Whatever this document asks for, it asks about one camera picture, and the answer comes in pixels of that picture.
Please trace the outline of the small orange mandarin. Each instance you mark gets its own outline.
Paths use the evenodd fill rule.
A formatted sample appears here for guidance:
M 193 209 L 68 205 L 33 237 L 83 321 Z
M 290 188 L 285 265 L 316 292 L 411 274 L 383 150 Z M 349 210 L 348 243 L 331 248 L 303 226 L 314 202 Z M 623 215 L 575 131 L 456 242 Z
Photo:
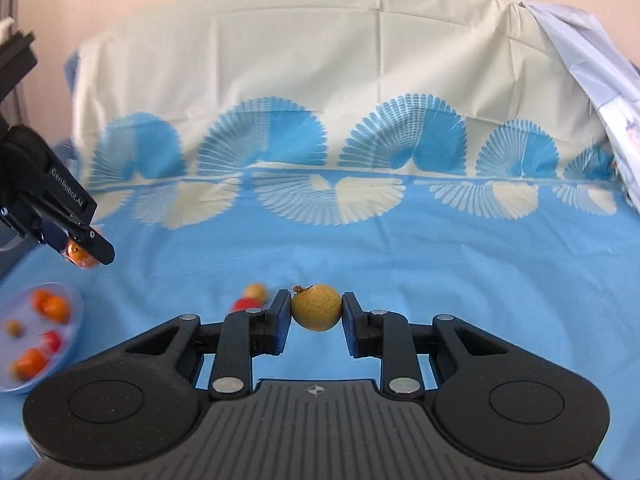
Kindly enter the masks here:
M 96 258 L 80 247 L 74 240 L 68 240 L 65 255 L 74 266 L 78 266 L 81 269 L 91 269 L 100 264 Z

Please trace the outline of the red cherry tomato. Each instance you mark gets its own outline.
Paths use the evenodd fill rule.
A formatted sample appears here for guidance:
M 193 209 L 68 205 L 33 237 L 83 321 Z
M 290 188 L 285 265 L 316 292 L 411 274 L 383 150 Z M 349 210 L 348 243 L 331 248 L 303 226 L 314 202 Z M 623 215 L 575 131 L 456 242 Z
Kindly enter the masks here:
M 262 304 L 258 299 L 252 297 L 242 297 L 236 300 L 231 307 L 232 312 L 239 312 L 250 309 L 258 309 L 262 308 Z

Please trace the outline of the yellow-brown round pear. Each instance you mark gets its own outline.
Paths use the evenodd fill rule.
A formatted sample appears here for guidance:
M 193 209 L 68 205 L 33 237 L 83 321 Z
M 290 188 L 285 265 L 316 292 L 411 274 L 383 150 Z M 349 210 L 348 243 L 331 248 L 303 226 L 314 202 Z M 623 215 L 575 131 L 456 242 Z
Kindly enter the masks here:
M 292 291 L 292 317 L 306 330 L 325 332 L 341 319 L 342 298 L 333 287 L 325 284 L 296 285 Z

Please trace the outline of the orange mandarin on plate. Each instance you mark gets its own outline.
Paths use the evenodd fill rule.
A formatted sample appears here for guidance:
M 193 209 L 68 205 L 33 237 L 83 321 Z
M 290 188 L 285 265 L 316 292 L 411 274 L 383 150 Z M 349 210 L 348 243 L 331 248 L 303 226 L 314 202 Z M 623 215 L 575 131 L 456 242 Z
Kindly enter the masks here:
M 70 303 L 63 296 L 36 289 L 30 294 L 30 302 L 38 314 L 53 323 L 66 324 L 70 320 Z

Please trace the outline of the light blue plate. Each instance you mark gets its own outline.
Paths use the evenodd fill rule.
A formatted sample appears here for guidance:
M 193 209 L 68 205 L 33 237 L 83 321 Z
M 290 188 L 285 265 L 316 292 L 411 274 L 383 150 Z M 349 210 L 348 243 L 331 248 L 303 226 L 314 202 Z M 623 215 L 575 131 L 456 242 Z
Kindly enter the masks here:
M 47 289 L 52 294 L 63 296 L 70 303 L 70 320 L 66 324 L 56 324 L 38 314 L 30 302 L 30 294 L 36 289 Z M 19 320 L 24 326 L 24 334 L 20 338 L 12 338 L 6 333 L 6 320 Z M 14 296 L 1 301 L 1 391 L 3 393 L 26 393 L 38 382 L 60 370 L 70 359 L 77 344 L 82 321 L 84 305 L 78 291 L 61 283 L 44 283 L 18 292 Z M 57 330 L 64 342 L 60 351 L 49 356 L 40 348 L 39 336 L 47 330 Z M 47 366 L 32 380 L 19 382 L 10 373 L 10 364 L 28 348 L 37 348 L 49 361 Z

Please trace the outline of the small longan on plate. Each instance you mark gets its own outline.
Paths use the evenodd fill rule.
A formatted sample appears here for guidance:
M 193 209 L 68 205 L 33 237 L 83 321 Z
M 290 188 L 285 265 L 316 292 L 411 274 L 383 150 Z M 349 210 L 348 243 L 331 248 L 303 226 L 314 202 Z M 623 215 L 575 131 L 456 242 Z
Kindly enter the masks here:
M 20 338 L 24 334 L 24 326 L 19 320 L 10 318 L 4 326 L 6 333 L 12 338 Z

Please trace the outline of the red tomato on plate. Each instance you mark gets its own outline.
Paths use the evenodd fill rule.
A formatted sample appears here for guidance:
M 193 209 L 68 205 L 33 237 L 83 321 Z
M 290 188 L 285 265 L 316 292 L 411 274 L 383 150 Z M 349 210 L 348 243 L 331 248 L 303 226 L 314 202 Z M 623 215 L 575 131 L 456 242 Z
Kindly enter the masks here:
M 57 330 L 47 330 L 39 336 L 40 348 L 49 356 L 60 351 L 64 342 L 62 335 Z

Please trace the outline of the blue patterned bed sheet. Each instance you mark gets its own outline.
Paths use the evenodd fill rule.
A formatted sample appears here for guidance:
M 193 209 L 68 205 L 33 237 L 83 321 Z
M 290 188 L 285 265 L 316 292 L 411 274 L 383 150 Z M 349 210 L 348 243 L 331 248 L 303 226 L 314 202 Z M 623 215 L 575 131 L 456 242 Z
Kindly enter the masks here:
M 639 474 L 639 213 L 604 125 L 520 2 L 184 0 L 86 41 L 76 171 L 114 245 L 2 281 L 81 293 L 76 354 L 253 282 L 446 312 L 589 378 L 597 462 Z

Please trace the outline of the white floral cloth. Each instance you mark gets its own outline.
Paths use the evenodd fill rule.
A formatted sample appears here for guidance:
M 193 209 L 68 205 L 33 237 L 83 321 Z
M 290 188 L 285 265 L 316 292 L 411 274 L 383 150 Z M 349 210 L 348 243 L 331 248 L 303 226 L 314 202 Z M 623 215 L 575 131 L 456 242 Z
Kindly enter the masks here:
M 524 1 L 596 109 L 628 200 L 639 207 L 639 70 L 591 13 Z

